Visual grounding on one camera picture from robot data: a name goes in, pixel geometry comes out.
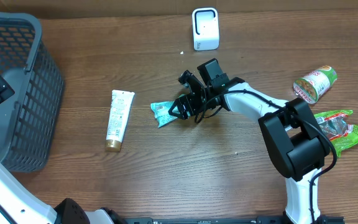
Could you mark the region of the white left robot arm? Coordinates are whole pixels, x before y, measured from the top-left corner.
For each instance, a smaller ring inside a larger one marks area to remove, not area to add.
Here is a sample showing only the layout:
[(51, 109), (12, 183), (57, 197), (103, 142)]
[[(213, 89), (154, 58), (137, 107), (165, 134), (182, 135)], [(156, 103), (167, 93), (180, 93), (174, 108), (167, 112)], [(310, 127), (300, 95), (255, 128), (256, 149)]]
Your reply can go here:
[(73, 199), (66, 198), (56, 207), (31, 194), (0, 163), (0, 223), (123, 224), (125, 219), (114, 210), (100, 208), (84, 211)]

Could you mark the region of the teal wet wipes packet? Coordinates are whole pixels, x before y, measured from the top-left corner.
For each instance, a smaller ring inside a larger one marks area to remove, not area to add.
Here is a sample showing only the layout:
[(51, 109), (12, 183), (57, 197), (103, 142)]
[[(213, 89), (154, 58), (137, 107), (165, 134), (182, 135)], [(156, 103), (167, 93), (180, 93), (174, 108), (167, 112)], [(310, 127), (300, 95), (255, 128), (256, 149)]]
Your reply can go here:
[(150, 109), (153, 111), (154, 118), (158, 122), (158, 128), (161, 128), (177, 119), (176, 116), (172, 116), (168, 112), (173, 103), (174, 101), (162, 101), (150, 104)]

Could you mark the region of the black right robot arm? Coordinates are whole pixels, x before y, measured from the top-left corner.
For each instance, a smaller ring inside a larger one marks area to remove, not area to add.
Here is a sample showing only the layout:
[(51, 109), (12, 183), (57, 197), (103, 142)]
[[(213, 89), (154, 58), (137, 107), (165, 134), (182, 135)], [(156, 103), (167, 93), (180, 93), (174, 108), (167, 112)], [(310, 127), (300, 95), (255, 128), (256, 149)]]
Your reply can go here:
[(273, 166), (285, 178), (284, 212), (259, 216), (256, 223), (344, 223), (343, 217), (322, 215), (318, 208), (318, 179), (335, 166), (337, 154), (307, 102), (272, 98), (241, 78), (229, 78), (215, 58), (197, 70), (200, 79), (188, 70), (180, 75), (178, 81), (190, 92), (173, 102), (169, 114), (200, 123), (207, 110), (225, 109), (253, 119)]

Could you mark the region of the white tube with gold cap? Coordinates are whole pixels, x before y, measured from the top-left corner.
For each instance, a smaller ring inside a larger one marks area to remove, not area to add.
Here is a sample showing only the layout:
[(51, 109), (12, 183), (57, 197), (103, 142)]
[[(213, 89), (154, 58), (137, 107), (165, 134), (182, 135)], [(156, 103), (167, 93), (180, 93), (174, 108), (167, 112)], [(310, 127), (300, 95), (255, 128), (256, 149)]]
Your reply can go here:
[(119, 152), (129, 119), (135, 93), (113, 90), (109, 112), (105, 149), (107, 152)]

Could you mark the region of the green snack bag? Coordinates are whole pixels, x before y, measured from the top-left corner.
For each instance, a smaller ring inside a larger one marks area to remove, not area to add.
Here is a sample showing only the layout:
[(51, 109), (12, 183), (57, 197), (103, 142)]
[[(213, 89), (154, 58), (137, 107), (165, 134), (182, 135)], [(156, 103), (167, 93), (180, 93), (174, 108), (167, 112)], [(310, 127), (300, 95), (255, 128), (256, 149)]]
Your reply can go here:
[(319, 127), (335, 147), (338, 157), (342, 151), (358, 144), (358, 125), (346, 122), (352, 114), (352, 110), (332, 110), (314, 114)]

